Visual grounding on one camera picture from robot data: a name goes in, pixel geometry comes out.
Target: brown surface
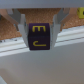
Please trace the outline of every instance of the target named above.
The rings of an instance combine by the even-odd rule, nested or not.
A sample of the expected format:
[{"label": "brown surface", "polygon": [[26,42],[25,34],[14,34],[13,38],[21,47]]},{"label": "brown surface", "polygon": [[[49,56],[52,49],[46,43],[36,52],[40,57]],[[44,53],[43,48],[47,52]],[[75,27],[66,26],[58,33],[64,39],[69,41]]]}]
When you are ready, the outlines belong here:
[{"label": "brown surface", "polygon": [[[60,9],[19,9],[22,14],[26,15],[27,23],[50,23],[52,24],[54,14]],[[84,19],[79,19],[77,15],[66,22],[63,28],[84,25]],[[16,28],[3,17],[0,20],[0,40],[21,37]]]}]

